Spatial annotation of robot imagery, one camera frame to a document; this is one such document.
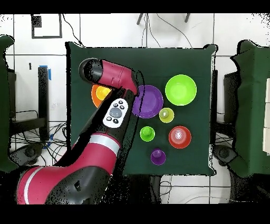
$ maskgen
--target yellow cup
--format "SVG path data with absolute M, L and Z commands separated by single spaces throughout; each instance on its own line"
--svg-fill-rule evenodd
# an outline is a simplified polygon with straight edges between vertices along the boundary
M 98 86 L 97 91 L 95 94 L 97 95 L 97 98 L 100 100 L 104 100 L 105 97 L 109 94 L 111 90 L 107 87 Z
M 163 108 L 159 112 L 159 118 L 163 123 L 169 123 L 175 117 L 175 113 L 171 108 Z

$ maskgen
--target gray button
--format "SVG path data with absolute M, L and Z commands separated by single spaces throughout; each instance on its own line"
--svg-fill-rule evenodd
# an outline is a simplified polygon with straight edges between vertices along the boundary
M 122 111 L 119 108 L 111 108 L 110 115 L 115 118 L 122 116 Z

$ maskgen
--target green table surface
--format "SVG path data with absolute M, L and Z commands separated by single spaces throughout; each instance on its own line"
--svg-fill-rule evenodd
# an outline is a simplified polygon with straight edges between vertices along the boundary
M 270 174 L 270 156 L 263 152 L 266 80 L 270 78 L 270 48 L 245 40 L 233 57 L 241 76 L 238 94 L 235 149 L 229 164 L 240 177 Z
M 145 48 L 81 48 L 69 42 L 71 51 L 71 144 L 96 110 L 91 99 L 92 86 L 84 82 L 78 73 L 79 64 L 86 58 L 98 58 L 118 63 L 142 72 L 146 85 L 157 87 L 163 94 L 163 107 L 175 112 L 172 122 L 162 123 L 157 116 L 139 119 L 137 132 L 129 152 L 124 174 L 152 175 L 213 175 L 209 162 L 210 84 L 214 69 L 213 56 L 216 46 L 203 49 L 145 49 Z M 167 81 L 177 75 L 192 77 L 197 85 L 194 101 L 186 106 L 174 106 L 165 96 Z M 143 126 L 151 126 L 156 132 L 154 140 L 144 142 L 139 136 Z M 192 135 L 191 143 L 183 150 L 173 148 L 168 135 L 175 126 L 187 127 Z M 166 154 L 161 166 L 151 163 L 154 148 Z

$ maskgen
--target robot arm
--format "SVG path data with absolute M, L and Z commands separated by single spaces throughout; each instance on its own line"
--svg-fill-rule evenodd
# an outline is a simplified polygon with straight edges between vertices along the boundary
M 131 69 L 104 60 L 84 60 L 79 74 L 89 83 L 114 89 L 56 166 L 32 167 L 21 175 L 16 191 L 18 204 L 97 204 L 104 195 L 138 84 Z

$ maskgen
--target white floor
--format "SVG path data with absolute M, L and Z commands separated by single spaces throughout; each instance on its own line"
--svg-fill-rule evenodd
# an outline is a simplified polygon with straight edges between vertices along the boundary
M 269 18 L 264 14 L 191 14 L 184 22 L 185 13 L 158 14 L 161 18 L 181 30 L 193 48 L 203 48 L 206 44 L 218 45 L 215 68 L 218 70 L 218 112 L 224 112 L 223 76 L 236 71 L 229 58 L 236 54 L 237 44 L 249 39 L 261 46 L 270 45 Z M 142 18 L 136 25 L 139 13 L 135 14 L 65 14 L 65 19 L 75 36 L 85 46 L 146 46 L 145 26 Z M 162 21 L 155 13 L 149 14 L 151 33 L 162 48 L 191 48 L 186 38 L 176 29 Z M 58 15 L 42 14 L 42 28 L 35 28 L 40 35 L 57 35 Z M 37 67 L 47 65 L 52 71 L 49 81 L 50 125 L 66 121 L 66 49 L 65 41 L 77 42 L 70 26 L 62 17 L 62 39 L 32 39 L 30 15 L 0 15 L 0 34 L 11 35 L 15 44 L 6 51 L 6 60 L 17 73 L 16 110 L 38 110 Z M 149 48 L 159 45 L 148 30 Z M 21 113 L 17 119 L 34 118 L 33 112 Z M 61 131 L 57 138 L 64 140 Z M 44 157 L 49 154 L 44 150 Z M 208 176 L 164 176 L 163 181 L 171 181 L 170 193 L 162 195 L 163 203 L 227 203 L 230 193 L 230 178 L 227 168 L 213 159 L 217 174 Z M 161 193 L 169 191 L 167 182 L 161 184 Z

